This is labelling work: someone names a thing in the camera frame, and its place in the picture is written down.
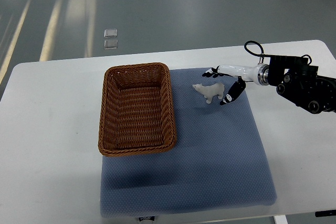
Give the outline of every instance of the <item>blue foam pad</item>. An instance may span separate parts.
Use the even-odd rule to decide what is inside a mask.
[[[216,97],[207,104],[192,84],[222,82],[226,94],[236,81],[226,76],[202,77],[207,69],[171,70],[177,128],[177,144],[172,150],[103,156],[103,217],[155,216],[275,202],[267,157],[246,93],[223,106]]]

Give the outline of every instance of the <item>robotic hand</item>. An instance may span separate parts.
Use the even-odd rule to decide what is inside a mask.
[[[258,45],[261,53],[255,54],[248,48],[248,44]],[[304,55],[280,56],[265,55],[261,44],[248,41],[244,48],[250,54],[259,56],[259,64],[255,67],[221,65],[210,68],[202,76],[213,77],[232,76],[238,80],[229,89],[220,105],[236,100],[246,87],[245,82],[254,82],[261,86],[277,87],[277,93],[312,114],[322,111],[336,110],[336,79],[318,76],[317,66],[311,66],[311,57]],[[269,65],[264,64],[264,58],[269,57]]]

